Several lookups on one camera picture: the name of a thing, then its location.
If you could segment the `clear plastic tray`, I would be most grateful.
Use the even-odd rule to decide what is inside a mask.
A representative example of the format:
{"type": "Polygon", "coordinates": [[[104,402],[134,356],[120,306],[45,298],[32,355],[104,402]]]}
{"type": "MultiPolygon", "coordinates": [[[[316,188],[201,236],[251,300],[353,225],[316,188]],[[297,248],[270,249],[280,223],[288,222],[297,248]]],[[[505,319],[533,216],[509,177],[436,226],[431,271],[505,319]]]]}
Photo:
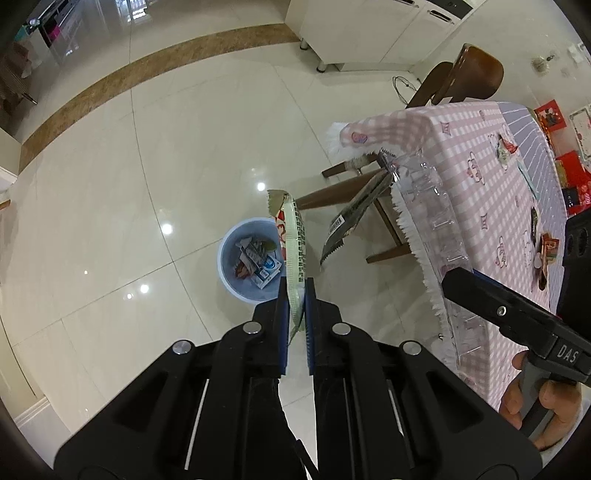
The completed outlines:
{"type": "Polygon", "coordinates": [[[486,343],[484,322],[443,295],[444,275],[457,267],[471,268],[459,222],[437,169],[420,151],[394,156],[391,195],[399,226],[421,265],[424,284],[439,318],[441,340],[433,348],[449,366],[486,343]]]}

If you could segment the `trash inside bin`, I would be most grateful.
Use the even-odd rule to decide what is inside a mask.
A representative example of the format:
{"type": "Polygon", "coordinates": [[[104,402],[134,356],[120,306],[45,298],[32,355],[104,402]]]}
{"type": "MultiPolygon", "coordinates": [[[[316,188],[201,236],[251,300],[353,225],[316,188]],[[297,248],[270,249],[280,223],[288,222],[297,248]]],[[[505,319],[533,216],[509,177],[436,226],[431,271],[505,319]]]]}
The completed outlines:
{"type": "Polygon", "coordinates": [[[283,263],[276,255],[276,243],[260,237],[246,237],[236,244],[239,255],[235,265],[235,277],[249,279],[263,290],[280,274],[283,263]]]}

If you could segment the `white green snack wrapper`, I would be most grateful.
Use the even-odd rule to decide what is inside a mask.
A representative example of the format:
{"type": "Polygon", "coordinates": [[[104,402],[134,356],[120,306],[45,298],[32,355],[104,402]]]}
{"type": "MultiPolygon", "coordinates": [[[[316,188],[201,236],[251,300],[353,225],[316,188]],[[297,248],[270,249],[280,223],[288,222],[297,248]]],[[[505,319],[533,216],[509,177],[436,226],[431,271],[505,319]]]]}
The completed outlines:
{"type": "Polygon", "coordinates": [[[297,333],[304,329],[304,284],[307,278],[304,221],[301,219],[297,202],[287,191],[276,189],[267,191],[267,208],[276,223],[283,263],[286,266],[287,299],[290,303],[288,341],[291,342],[297,333]]]}

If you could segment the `black silver snack wrapper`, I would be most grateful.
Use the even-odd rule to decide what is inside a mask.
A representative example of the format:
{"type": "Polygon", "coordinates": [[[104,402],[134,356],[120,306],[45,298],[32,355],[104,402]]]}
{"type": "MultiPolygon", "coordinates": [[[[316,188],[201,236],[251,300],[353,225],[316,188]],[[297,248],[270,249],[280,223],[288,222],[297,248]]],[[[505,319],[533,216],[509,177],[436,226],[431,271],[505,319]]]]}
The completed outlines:
{"type": "Polygon", "coordinates": [[[344,239],[356,229],[370,205],[377,203],[379,207],[382,206],[379,199],[391,192],[394,183],[393,160],[394,155],[388,150],[381,149],[377,153],[377,163],[381,169],[370,177],[367,184],[346,204],[341,213],[332,219],[329,236],[322,247],[321,264],[344,245],[344,239]]]}

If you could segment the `red snack wrapper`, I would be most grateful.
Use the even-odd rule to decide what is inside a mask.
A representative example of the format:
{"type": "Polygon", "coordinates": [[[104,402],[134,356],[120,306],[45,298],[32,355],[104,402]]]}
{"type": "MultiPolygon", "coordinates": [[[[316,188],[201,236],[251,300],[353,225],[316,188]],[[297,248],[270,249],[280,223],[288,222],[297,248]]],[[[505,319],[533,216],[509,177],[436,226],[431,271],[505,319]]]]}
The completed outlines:
{"type": "Polygon", "coordinates": [[[518,146],[509,140],[506,140],[502,135],[498,135],[496,156],[504,171],[508,170],[509,161],[517,152],[518,146]]]}

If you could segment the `red gift bags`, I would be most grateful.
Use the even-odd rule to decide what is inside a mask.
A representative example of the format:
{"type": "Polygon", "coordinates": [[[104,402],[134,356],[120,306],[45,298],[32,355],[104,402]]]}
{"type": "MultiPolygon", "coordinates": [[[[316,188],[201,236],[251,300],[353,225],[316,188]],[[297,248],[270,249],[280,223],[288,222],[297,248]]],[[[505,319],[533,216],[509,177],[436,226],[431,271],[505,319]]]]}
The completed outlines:
{"type": "Polygon", "coordinates": [[[590,208],[590,167],[585,166],[585,155],[568,145],[566,134],[568,122],[574,120],[575,143],[590,135],[590,112],[583,107],[565,116],[555,99],[537,107],[535,118],[538,121],[554,154],[554,164],[563,192],[569,216],[579,214],[590,208]]]}

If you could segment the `blue trash bin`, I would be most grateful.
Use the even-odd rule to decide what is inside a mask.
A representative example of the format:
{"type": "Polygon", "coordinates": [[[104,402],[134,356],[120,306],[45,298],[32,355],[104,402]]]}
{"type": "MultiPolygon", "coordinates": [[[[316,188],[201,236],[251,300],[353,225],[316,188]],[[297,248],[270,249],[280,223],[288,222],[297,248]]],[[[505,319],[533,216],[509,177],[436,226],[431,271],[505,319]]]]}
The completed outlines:
{"type": "Polygon", "coordinates": [[[259,304],[276,298],[286,272],[276,222],[256,217],[233,226],[218,248],[217,270],[238,300],[259,304]]]}

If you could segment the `white sideboard cabinet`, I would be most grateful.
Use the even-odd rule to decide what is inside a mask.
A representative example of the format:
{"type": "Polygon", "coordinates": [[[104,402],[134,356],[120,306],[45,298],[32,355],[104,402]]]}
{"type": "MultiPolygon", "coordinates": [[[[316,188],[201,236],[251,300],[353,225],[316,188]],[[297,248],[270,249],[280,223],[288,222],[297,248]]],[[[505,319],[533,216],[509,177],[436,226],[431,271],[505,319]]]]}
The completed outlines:
{"type": "Polygon", "coordinates": [[[291,1],[286,24],[317,71],[409,70],[439,48],[481,1],[291,1]]]}

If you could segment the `teal long wrapper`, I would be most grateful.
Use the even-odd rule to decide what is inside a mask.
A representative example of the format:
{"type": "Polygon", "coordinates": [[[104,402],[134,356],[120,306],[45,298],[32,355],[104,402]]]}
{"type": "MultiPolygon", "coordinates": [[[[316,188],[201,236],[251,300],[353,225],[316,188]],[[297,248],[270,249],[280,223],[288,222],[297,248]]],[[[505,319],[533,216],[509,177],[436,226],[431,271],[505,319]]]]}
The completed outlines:
{"type": "Polygon", "coordinates": [[[534,182],[533,182],[533,180],[532,180],[531,176],[529,175],[529,172],[528,172],[528,170],[527,170],[527,168],[526,168],[525,164],[524,164],[523,162],[518,162],[518,163],[517,163],[517,167],[518,167],[518,169],[519,169],[519,171],[520,171],[521,175],[523,176],[523,178],[524,178],[525,182],[527,183],[527,185],[528,185],[528,188],[529,188],[529,190],[530,190],[530,192],[531,192],[531,194],[532,194],[533,198],[534,198],[536,201],[538,201],[538,200],[539,200],[539,193],[538,193],[538,191],[537,191],[537,188],[536,188],[536,187],[535,187],[535,185],[534,185],[534,182]]]}

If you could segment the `brown wooden chair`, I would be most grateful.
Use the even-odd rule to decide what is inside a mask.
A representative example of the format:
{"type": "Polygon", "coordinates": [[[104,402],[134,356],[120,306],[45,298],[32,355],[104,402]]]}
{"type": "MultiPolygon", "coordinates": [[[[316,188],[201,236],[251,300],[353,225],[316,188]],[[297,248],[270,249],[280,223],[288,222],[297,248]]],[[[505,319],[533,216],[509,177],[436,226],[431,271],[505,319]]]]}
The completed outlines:
{"type": "Polygon", "coordinates": [[[503,78],[499,60],[464,45],[455,62],[432,69],[406,109],[335,124],[334,152],[342,161],[322,175],[329,178],[374,162],[387,169],[415,157],[429,160],[455,196],[471,195],[459,213],[475,256],[491,251],[493,262],[505,267],[509,236],[493,224],[500,207],[492,195],[515,155],[512,134],[491,99],[503,78]]]}

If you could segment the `pink checked tablecloth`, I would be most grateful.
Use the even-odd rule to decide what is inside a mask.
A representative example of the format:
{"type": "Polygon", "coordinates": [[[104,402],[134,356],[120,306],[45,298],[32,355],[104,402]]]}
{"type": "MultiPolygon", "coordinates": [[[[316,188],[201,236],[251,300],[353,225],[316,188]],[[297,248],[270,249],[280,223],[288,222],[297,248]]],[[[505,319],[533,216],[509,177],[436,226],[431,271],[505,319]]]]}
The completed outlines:
{"type": "Polygon", "coordinates": [[[543,235],[562,239],[567,211],[548,141],[530,111],[510,102],[448,103],[395,111],[328,133],[334,161],[385,152],[399,225],[423,271],[440,322],[434,353],[490,405],[515,377],[519,348],[490,323],[443,296],[447,271],[483,273],[547,310],[558,304],[563,267],[540,280],[543,235]]]}

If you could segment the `red paper packets pile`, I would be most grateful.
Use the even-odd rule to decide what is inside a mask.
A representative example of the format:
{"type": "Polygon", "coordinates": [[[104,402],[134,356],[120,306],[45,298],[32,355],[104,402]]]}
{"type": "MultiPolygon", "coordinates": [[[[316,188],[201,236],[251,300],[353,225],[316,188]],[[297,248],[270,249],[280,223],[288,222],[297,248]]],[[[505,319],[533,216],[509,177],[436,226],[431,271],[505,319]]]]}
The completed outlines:
{"type": "Polygon", "coordinates": [[[538,288],[545,291],[549,283],[549,266],[556,262],[560,240],[543,232],[535,207],[530,209],[530,240],[534,247],[533,267],[538,288]]]}

